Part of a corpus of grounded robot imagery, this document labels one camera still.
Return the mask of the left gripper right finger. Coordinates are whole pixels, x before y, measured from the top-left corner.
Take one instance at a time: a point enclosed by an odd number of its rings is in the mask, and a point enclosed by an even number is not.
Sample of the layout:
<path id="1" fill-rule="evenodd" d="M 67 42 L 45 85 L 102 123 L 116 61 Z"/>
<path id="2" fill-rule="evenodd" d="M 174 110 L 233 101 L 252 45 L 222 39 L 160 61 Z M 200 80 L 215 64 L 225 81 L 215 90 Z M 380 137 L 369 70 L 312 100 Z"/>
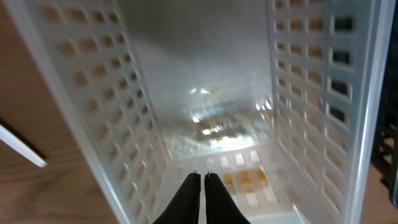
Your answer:
<path id="1" fill-rule="evenodd" d="M 204 183 L 207 224 L 250 224 L 216 173 L 207 173 Z"/>

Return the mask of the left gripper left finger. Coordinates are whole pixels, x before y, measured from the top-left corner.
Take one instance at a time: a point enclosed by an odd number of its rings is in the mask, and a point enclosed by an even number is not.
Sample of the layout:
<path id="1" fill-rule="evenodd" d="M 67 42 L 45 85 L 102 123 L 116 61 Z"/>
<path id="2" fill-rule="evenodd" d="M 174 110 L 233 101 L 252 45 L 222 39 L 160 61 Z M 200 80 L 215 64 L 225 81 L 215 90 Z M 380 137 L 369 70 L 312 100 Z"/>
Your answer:
<path id="1" fill-rule="evenodd" d="M 154 224 L 198 224 L 201 175 L 187 175 L 176 194 Z"/>

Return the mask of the white plastic spoon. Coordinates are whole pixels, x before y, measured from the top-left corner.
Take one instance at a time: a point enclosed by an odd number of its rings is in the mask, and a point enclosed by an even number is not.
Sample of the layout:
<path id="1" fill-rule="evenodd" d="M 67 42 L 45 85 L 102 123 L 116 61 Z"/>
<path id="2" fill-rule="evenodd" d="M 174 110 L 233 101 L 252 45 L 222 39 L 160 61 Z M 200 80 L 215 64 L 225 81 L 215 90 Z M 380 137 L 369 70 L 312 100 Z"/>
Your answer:
<path id="1" fill-rule="evenodd" d="M 36 166 L 45 167 L 47 165 L 41 156 L 3 125 L 1 125 L 1 141 Z"/>

